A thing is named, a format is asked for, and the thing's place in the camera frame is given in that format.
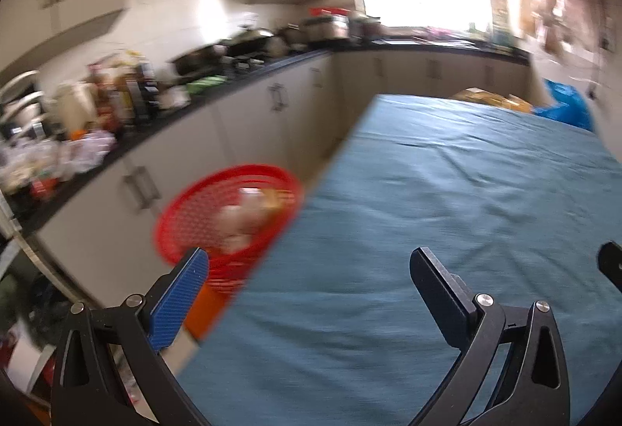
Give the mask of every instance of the cooking pot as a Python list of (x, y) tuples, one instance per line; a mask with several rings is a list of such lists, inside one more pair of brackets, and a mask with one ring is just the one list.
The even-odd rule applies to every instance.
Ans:
[(198, 71), (206, 66), (220, 62), (220, 59), (227, 53), (227, 47), (222, 44), (207, 45), (194, 51), (177, 57), (170, 63), (175, 65), (175, 70), (179, 76)]
[(302, 49), (309, 41), (305, 31), (295, 24), (287, 24), (287, 26), (279, 29), (279, 36), (285, 40), (287, 45), (295, 50)]
[(229, 40), (223, 40), (221, 43), (226, 45), (229, 57), (237, 57), (238, 55), (262, 51), (266, 42), (273, 36), (274, 33), (269, 29), (245, 27), (241, 33)]
[(16, 76), (0, 89), (0, 105), (5, 105), (28, 92), (35, 92), (38, 71), (28, 71)]
[(2, 113), (2, 118), (0, 118), (0, 124), (13, 122), (18, 127), (26, 126), (28, 122), (42, 113), (42, 99), (43, 93), (37, 91), (24, 96), (18, 101), (4, 105), (4, 113)]

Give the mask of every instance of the kitchen appliance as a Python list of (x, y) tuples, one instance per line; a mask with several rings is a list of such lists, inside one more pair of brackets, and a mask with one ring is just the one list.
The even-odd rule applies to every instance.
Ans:
[(0, 118), (0, 125), (12, 120), (18, 126), (26, 126), (28, 122), (42, 113), (43, 93), (30, 93), (23, 98), (4, 105), (4, 113)]
[(211, 64), (217, 64), (227, 52), (227, 47), (221, 44), (207, 45), (194, 51), (183, 54), (169, 62), (175, 66), (179, 76), (185, 76)]
[(87, 129), (90, 123), (97, 122), (92, 85), (64, 82), (56, 89), (51, 100), (51, 111), (69, 134)]
[(324, 14), (304, 22), (309, 44), (320, 45), (349, 39), (349, 21), (344, 15)]
[(303, 51), (307, 48), (307, 34), (300, 26), (287, 24), (287, 26), (279, 29), (278, 35), (285, 40), (285, 43), (287, 43), (292, 50)]
[(227, 47), (229, 57), (247, 55), (251, 52), (262, 51), (266, 43), (274, 33), (268, 29), (243, 26), (242, 32), (233, 36), (231, 39), (223, 40), (221, 43)]
[(49, 113), (44, 113), (35, 117), (26, 126), (19, 129), (9, 138), (9, 145), (15, 145), (20, 138), (30, 138), (31, 140), (44, 140), (45, 138), (56, 137), (59, 129), (54, 123)]
[(35, 92), (38, 71), (28, 71), (16, 76), (0, 89), (0, 105), (5, 105), (27, 92)]

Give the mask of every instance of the white container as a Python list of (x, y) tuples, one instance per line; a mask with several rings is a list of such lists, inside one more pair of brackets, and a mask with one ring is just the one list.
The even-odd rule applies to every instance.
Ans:
[(88, 123), (97, 121), (97, 110), (89, 85), (65, 82), (56, 89), (52, 101), (53, 112), (69, 133), (83, 130)]

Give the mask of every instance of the red basket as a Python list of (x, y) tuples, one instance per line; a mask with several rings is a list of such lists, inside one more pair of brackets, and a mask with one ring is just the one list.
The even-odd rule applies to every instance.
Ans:
[[(289, 191), (292, 202), (253, 237), (247, 248), (234, 254), (219, 254), (220, 239), (213, 227), (214, 216), (223, 206), (239, 202), (239, 188)], [(276, 166), (242, 165), (224, 169), (192, 185), (171, 202), (155, 227), (156, 248), (173, 266), (188, 249), (205, 249), (210, 256), (207, 283), (216, 291), (232, 293), (244, 284), (257, 260), (294, 218), (303, 197), (300, 182)]]

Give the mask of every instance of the white tile wall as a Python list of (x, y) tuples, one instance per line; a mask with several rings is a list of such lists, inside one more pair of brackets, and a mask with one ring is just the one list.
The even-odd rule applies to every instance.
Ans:
[(142, 52), (156, 71), (170, 70), (167, 61), (194, 48), (227, 38), (238, 30), (248, 12), (257, 25), (276, 29), (297, 23), (306, 9), (297, 5), (248, 5), (248, 0), (128, 0), (113, 29), (104, 36), (63, 52), (39, 68), (40, 86), (47, 93), (65, 80), (88, 72), (86, 66), (117, 50)]

